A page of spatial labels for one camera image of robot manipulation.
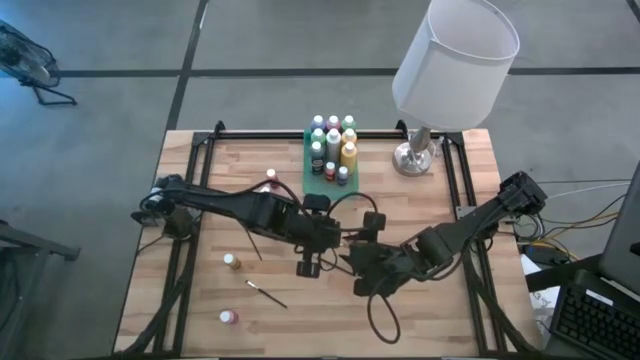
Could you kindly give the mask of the silver lamp with white shade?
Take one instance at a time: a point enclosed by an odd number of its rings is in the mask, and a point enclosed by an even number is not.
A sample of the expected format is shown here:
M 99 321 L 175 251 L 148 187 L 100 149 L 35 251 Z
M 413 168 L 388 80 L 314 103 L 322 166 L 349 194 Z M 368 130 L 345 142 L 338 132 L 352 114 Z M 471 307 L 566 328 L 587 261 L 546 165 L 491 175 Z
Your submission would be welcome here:
M 431 0 L 392 81 L 399 114 L 421 123 L 394 151 L 396 171 L 427 172 L 433 130 L 464 131 L 484 121 L 519 50 L 515 27 L 488 0 Z

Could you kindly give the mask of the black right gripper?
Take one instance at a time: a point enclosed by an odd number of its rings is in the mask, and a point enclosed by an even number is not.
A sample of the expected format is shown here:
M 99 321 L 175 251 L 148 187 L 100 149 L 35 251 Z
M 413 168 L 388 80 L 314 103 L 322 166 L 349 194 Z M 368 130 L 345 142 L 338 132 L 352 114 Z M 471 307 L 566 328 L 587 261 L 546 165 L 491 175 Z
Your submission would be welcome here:
M 353 283 L 356 296 L 370 296 L 383 278 L 389 286 L 399 287 L 419 276 L 418 252 L 411 245 L 358 244 L 357 256 L 340 254 L 339 257 L 359 276 Z

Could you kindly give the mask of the gray monitor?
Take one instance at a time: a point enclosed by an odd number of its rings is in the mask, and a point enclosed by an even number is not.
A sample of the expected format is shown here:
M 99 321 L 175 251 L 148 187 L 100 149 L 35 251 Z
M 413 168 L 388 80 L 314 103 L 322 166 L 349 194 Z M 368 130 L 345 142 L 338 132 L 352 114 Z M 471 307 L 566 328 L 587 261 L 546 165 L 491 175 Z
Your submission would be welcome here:
M 614 222 L 599 269 L 640 296 L 640 161 Z

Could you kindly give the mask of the black keyboard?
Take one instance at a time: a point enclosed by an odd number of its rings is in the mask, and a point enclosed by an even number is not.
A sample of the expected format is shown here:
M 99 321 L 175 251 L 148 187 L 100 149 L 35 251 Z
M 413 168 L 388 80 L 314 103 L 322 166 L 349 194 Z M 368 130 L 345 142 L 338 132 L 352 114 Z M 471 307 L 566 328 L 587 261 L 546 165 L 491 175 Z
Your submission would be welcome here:
M 551 334 L 605 360 L 640 360 L 640 302 L 611 286 L 563 285 Z

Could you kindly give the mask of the teal plastic bin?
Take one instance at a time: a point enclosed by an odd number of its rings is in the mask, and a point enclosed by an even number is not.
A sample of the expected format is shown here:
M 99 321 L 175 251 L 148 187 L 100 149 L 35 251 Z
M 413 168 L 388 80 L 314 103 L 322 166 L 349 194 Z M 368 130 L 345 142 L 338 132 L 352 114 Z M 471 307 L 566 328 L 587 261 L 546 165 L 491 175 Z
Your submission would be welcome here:
M 324 171 L 322 174 L 314 175 L 311 171 L 310 160 L 310 130 L 305 130 L 303 135 L 303 193 L 326 195 L 331 200 L 337 200 L 339 197 L 353 191 L 359 190 L 360 175 L 359 165 L 356 165 L 355 172 L 349 175 L 349 181 L 346 186 L 339 186 L 336 179 L 327 181 Z

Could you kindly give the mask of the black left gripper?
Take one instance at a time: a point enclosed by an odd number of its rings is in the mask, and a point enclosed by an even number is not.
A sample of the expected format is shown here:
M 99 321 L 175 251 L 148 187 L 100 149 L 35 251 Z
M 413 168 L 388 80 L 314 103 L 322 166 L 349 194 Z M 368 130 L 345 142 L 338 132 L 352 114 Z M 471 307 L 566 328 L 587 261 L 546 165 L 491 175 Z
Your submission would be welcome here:
M 297 276 L 319 277 L 320 266 L 314 260 L 315 253 L 324 253 L 341 246 L 340 225 L 339 221 L 326 215 L 313 215 L 311 218 L 300 215 L 293 221 L 294 252 L 301 253 L 301 260 L 296 265 Z

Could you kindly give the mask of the gray metal table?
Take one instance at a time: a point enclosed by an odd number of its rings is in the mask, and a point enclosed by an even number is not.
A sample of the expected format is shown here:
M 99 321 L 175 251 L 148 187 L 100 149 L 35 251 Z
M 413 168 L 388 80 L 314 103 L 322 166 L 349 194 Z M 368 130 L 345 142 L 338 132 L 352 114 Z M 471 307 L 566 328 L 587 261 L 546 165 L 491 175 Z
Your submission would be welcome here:
M 80 249 L 15 229 L 0 220 L 0 360 L 12 360 L 22 342 L 34 294 L 52 254 L 75 261 Z

